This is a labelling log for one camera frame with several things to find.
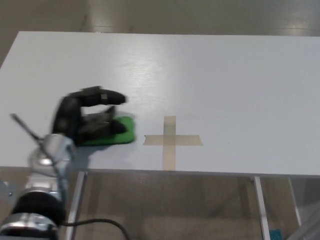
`metal table leg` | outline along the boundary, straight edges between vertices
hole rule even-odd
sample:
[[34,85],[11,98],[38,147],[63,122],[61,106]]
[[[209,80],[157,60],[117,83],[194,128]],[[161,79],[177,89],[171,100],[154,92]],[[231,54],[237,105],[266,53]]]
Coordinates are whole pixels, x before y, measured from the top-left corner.
[[[76,221],[78,208],[79,208],[79,202],[80,198],[82,196],[82,191],[85,185],[87,172],[80,171],[78,173],[77,179],[76,179],[76,185],[73,193],[72,203],[70,207],[69,217],[68,217],[68,223],[73,223]],[[66,228],[65,232],[65,240],[72,240],[74,237],[74,227],[68,226]]]
[[268,220],[267,220],[267,213],[266,213],[266,207],[265,207],[265,201],[264,201],[264,195],[262,192],[260,177],[255,176],[253,178],[253,181],[254,181],[256,199],[257,199],[258,207],[259,207],[259,216],[260,216],[262,237],[263,237],[263,240],[270,240],[270,232],[269,232],[269,226],[268,226]]

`tan masking tape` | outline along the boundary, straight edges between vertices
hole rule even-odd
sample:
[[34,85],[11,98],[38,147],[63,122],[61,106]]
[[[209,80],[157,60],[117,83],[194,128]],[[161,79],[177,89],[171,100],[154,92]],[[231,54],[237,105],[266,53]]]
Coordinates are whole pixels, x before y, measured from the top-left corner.
[[163,146],[162,167],[176,170],[176,146],[203,146],[199,135],[176,135],[176,116],[165,116],[163,135],[145,135],[143,145]]

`black cable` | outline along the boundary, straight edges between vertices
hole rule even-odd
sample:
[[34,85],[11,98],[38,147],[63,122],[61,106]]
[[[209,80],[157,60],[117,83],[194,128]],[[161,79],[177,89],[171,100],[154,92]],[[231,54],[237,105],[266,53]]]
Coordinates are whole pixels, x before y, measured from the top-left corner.
[[88,219],[88,220],[82,220],[82,221],[76,221],[76,222],[64,222],[64,223],[62,223],[62,226],[65,226],[65,227],[76,227],[76,226],[80,226],[80,225],[93,224],[93,223],[112,224],[112,225],[116,226],[117,228],[119,228],[121,230],[121,232],[124,235],[125,240],[130,240],[131,239],[124,226],[122,226],[120,223],[118,223],[118,222],[116,222],[114,220],[107,219],[107,218],[94,218],[94,219]]

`gray floor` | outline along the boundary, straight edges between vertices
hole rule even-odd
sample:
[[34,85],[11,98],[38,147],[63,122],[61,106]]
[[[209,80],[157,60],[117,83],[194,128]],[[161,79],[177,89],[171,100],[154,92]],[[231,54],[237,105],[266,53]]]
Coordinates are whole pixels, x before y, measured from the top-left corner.
[[[320,2],[0,0],[0,31],[1,65],[18,31],[320,36]],[[0,171],[18,188],[27,174],[24,169]],[[288,181],[262,183],[270,226],[287,237],[298,226]],[[0,219],[8,212],[2,200]],[[245,177],[90,173],[80,212],[79,219],[118,220],[135,240],[262,239],[254,186]],[[75,239],[122,236],[112,226],[93,224],[78,227]]]

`metal rod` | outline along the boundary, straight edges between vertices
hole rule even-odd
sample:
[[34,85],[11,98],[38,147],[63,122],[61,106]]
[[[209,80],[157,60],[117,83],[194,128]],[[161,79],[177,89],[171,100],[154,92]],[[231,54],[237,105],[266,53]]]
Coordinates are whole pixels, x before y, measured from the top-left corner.
[[[80,171],[78,173],[75,188],[74,188],[72,203],[70,207],[70,212],[68,216],[68,223],[73,223],[77,219],[79,203],[81,200],[80,198],[82,196],[82,191],[85,185],[86,176],[87,176],[87,172],[85,171]],[[72,240],[73,238],[74,238],[74,227],[68,226],[65,231],[65,240]]]
[[264,201],[264,195],[262,192],[260,177],[255,176],[253,180],[254,180],[256,199],[258,201],[258,207],[259,207],[262,237],[263,237],[263,240],[270,240],[267,213],[266,213],[266,207],[265,207],[265,201]]
[[319,231],[315,229],[315,226],[320,226],[320,208],[318,208],[308,220],[303,223],[287,240],[300,240],[312,230]]

